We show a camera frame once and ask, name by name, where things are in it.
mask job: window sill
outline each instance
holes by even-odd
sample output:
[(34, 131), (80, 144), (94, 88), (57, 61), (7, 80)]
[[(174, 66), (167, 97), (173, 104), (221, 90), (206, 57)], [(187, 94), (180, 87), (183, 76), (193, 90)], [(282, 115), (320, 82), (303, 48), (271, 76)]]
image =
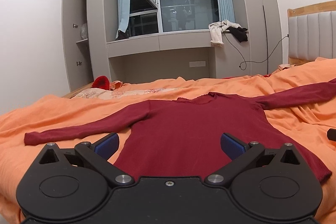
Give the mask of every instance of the window sill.
[(138, 35), (136, 37), (130, 37), (130, 38), (127, 38), (127, 39), (115, 40), (115, 41), (107, 42), (107, 44), (122, 42), (122, 41), (129, 41), (129, 40), (133, 40), (133, 39), (146, 38), (146, 37), (159, 37), (159, 36), (162, 36), (162, 35), (169, 35), (169, 34), (183, 34), (183, 33), (197, 33), (197, 32), (210, 32), (210, 30), (209, 29), (202, 29), (202, 30), (173, 31), (173, 32), (164, 32), (164, 33), (151, 33), (151, 34)]

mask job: plastic bag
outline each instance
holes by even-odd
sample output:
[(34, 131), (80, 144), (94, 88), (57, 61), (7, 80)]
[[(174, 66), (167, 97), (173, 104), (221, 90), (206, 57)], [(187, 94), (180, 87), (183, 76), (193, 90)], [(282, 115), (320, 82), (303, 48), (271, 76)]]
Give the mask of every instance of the plastic bag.
[(82, 39), (87, 39), (87, 24), (86, 23), (84, 23), (81, 26), (81, 37)]

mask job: red knitted item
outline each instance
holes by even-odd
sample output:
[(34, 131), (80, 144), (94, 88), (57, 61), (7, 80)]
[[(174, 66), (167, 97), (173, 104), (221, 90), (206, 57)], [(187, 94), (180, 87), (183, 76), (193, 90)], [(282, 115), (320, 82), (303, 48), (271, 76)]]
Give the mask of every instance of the red knitted item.
[(99, 76), (92, 84), (93, 88), (110, 90), (110, 81), (106, 76)]

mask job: power outlet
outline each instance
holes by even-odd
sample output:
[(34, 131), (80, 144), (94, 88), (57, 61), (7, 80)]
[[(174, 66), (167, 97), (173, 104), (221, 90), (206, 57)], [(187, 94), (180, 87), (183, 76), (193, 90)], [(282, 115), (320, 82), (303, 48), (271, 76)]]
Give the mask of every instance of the power outlet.
[(207, 64), (205, 61), (191, 61), (189, 62), (189, 67), (205, 67)]

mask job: blue gripper pad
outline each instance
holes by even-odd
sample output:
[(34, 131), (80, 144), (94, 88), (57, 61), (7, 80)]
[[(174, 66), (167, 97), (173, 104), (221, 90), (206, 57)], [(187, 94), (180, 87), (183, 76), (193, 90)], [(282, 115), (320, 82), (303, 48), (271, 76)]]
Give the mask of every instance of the blue gripper pad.
[(245, 147), (229, 136), (222, 134), (220, 138), (220, 146), (223, 152), (228, 155), (231, 160), (238, 158), (240, 155), (246, 152)]
[(100, 144), (95, 146), (94, 152), (101, 156), (103, 159), (108, 160), (117, 152), (119, 148), (119, 136), (113, 134), (111, 137), (103, 140)]

